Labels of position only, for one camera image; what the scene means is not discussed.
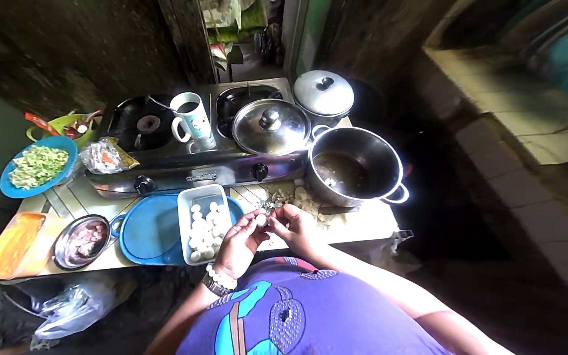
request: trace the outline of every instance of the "blue tray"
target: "blue tray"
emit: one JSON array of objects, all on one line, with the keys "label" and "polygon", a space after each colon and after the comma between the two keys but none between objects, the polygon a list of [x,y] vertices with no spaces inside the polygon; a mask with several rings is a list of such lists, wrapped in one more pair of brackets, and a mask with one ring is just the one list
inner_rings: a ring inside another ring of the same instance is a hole
[{"label": "blue tray", "polygon": [[27,147],[25,147],[23,150],[21,150],[14,157],[15,158],[21,157],[21,154],[25,150],[28,150],[33,145],[41,145],[41,146],[44,146],[44,147],[61,149],[61,150],[66,151],[67,153],[69,153],[69,158],[67,159],[67,163],[65,164],[65,167],[62,169],[62,171],[57,176],[55,176],[50,181],[44,183],[43,185],[37,186],[35,188],[30,188],[30,189],[25,190],[25,189],[21,189],[21,188],[16,187],[15,185],[13,185],[10,182],[10,178],[8,177],[8,174],[11,173],[14,170],[15,166],[14,166],[14,163],[12,161],[9,161],[8,165],[6,165],[6,167],[4,168],[4,171],[1,173],[1,177],[0,177],[0,190],[5,196],[12,197],[12,198],[26,198],[26,197],[38,195],[39,193],[44,192],[44,191],[50,189],[52,186],[58,184],[59,182],[62,182],[63,180],[67,179],[69,177],[69,174],[71,173],[71,171],[74,169],[74,163],[76,162],[76,156],[78,156],[78,147],[76,146],[76,142],[73,139],[71,139],[69,137],[65,137],[65,136],[52,136],[52,137],[43,138],[40,141],[36,141],[36,142],[28,145]]},{"label": "blue tray", "polygon": [[[143,198],[127,214],[111,222],[111,234],[119,238],[122,253],[142,265],[186,265],[178,228],[177,196]],[[244,214],[236,200],[227,197],[229,214],[235,224]],[[119,230],[117,221],[124,220]]]}]

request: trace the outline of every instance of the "gas stove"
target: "gas stove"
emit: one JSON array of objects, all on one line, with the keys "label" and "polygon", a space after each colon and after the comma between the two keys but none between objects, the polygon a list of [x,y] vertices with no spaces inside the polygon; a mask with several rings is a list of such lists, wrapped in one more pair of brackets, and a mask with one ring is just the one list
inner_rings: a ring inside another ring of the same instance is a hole
[{"label": "gas stove", "polygon": [[[185,91],[197,93],[209,117],[216,147],[199,151],[193,140],[174,139],[174,115],[147,97],[107,106],[99,136],[114,136],[118,145],[140,163],[116,174],[85,173],[95,189],[107,198],[174,193],[207,184],[237,186],[300,178],[307,150],[280,157],[243,152],[233,140],[233,118],[246,104],[260,99],[282,99],[294,104],[286,78],[204,85]],[[169,104],[172,95],[152,95]]]}]

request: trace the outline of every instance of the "white plastic container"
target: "white plastic container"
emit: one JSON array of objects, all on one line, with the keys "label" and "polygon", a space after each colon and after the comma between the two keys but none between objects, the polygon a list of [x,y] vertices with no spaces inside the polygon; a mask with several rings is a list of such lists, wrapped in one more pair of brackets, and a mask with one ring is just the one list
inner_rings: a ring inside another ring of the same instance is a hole
[{"label": "white plastic container", "polygon": [[[227,205],[227,197],[225,196],[225,190],[223,186],[218,184],[199,186],[197,188],[183,190],[178,194],[177,197],[177,209],[178,209],[178,231],[181,234],[181,246],[183,247],[183,259],[188,265],[202,265],[206,263],[211,263],[215,260],[199,260],[198,262],[193,262],[190,260],[190,254],[194,251],[187,244],[190,240],[190,229],[192,228],[192,212],[190,208],[195,203],[201,205],[201,212],[203,217],[209,212],[209,204],[211,202],[216,202],[217,205],[225,206],[225,211],[229,211],[229,206]],[[229,227],[232,226],[232,217],[229,213],[224,214],[226,223]]]}]

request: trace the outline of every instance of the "mug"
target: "mug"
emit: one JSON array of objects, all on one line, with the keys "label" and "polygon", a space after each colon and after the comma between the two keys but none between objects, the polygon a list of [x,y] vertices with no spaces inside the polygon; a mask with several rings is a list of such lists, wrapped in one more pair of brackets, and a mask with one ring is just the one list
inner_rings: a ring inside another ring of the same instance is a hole
[{"label": "mug", "polygon": [[[211,125],[205,113],[201,97],[193,92],[180,93],[170,101],[174,120],[171,129],[174,138],[185,143],[190,138],[210,138]],[[185,131],[185,136],[178,135],[178,125]]]}]

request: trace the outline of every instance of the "sequin decoration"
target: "sequin decoration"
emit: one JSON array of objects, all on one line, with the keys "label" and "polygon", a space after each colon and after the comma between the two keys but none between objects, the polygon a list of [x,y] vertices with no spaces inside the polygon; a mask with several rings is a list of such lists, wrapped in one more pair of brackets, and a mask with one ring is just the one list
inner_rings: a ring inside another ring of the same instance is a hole
[{"label": "sequin decoration", "polygon": [[292,265],[297,265],[297,258],[292,258],[290,256],[284,256],[284,261],[286,261],[289,264]]},{"label": "sequin decoration", "polygon": [[210,310],[214,307],[218,307],[222,304],[229,302],[232,299],[232,295],[233,295],[233,293],[230,293],[230,294],[224,295],[223,297],[217,299],[216,301],[214,301],[214,303],[210,304],[209,307],[206,308],[206,310]]},{"label": "sequin decoration", "polygon": [[336,276],[338,273],[339,271],[335,270],[316,270],[313,272],[301,273],[300,276],[308,278],[309,280],[323,280],[324,278]]},{"label": "sequin decoration", "polygon": [[304,307],[296,299],[273,304],[269,322],[269,338],[282,354],[291,352],[304,334]]},{"label": "sequin decoration", "polygon": [[290,290],[286,287],[280,287],[280,286],[273,286],[275,287],[276,290],[278,290],[278,292],[280,293],[280,297],[282,298],[282,300],[284,299],[291,299],[293,298],[293,294],[290,292]]}]

